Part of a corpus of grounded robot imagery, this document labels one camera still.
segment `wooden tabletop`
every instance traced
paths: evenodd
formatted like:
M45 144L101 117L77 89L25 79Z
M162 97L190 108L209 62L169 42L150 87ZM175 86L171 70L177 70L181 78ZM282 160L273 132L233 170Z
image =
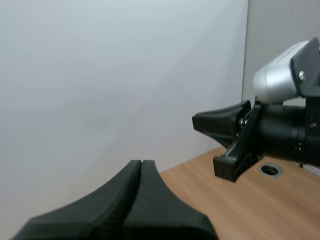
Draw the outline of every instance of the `wooden tabletop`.
M161 173L182 201L206 214L220 240L319 240L320 177L292 162L265 157L236 183L215 177L217 148ZM284 173L269 178L265 163Z

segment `white wall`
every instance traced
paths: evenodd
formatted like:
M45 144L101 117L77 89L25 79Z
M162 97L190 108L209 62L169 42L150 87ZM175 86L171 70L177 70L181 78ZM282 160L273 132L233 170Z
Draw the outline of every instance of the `white wall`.
M131 159L217 147L191 117L241 100L247 4L1 1L0 239Z

